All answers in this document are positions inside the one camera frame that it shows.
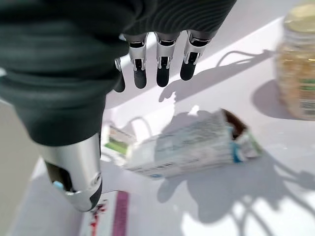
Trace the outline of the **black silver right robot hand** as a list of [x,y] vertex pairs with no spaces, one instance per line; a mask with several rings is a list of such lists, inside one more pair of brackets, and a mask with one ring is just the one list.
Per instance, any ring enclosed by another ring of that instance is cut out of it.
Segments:
[[0,96],[39,145],[51,182],[79,211],[101,195],[100,132],[106,95],[146,86],[146,38],[157,37],[157,84],[168,83],[179,34],[188,39],[180,76],[192,78],[233,0],[3,0]]

